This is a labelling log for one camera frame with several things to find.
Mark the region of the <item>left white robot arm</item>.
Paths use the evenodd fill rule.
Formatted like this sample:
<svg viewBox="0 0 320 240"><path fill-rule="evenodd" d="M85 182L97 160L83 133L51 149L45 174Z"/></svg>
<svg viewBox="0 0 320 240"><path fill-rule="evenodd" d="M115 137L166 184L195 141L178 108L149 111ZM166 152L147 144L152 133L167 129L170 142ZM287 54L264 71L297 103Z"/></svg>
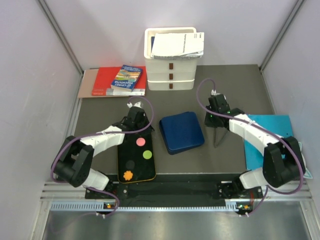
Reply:
<svg viewBox="0 0 320 240"><path fill-rule="evenodd" d="M75 188L96 189L102 198L109 198L114 187L108 176L91 168L93 158L111 147L123 144L130 135L150 128L145 110L135 104L121 121L102 131L82 137L67 137L51 165L50 174Z"/></svg>

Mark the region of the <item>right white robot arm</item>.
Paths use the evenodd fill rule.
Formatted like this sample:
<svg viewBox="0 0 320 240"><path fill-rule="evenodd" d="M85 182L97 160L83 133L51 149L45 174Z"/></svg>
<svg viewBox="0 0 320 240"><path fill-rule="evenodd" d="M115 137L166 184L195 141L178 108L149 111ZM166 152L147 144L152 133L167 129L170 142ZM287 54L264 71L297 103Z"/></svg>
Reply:
<svg viewBox="0 0 320 240"><path fill-rule="evenodd" d="M305 159L296 138L275 134L250 119L242 110L231 109L224 94L212 91L208 102L206 126L227 129L242 137L262 155L262 167L246 171L233 181L233 192L237 197L245 198L255 187L279 188L304 176Z"/></svg>

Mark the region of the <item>blue tin lid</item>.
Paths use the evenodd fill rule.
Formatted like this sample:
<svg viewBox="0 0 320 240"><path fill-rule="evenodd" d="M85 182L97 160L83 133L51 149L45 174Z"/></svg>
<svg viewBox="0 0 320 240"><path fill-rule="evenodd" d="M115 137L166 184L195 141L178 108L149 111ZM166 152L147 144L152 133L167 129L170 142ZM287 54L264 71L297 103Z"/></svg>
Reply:
<svg viewBox="0 0 320 240"><path fill-rule="evenodd" d="M170 155L200 147L205 143L200 123L193 111L163 117L159 121L159 129Z"/></svg>

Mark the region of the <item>grey metal tongs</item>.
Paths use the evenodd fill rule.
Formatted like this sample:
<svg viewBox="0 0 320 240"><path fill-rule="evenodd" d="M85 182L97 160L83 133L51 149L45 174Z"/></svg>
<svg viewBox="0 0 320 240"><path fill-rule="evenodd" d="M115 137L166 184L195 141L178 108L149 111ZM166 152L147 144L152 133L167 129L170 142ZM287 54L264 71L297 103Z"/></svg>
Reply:
<svg viewBox="0 0 320 240"><path fill-rule="evenodd" d="M213 147L214 148L218 148L223 143L223 141L225 140L229 132L228 129L224 128L221 138L218 138L218 131L220 131L219 128L215 128L213 130Z"/></svg>

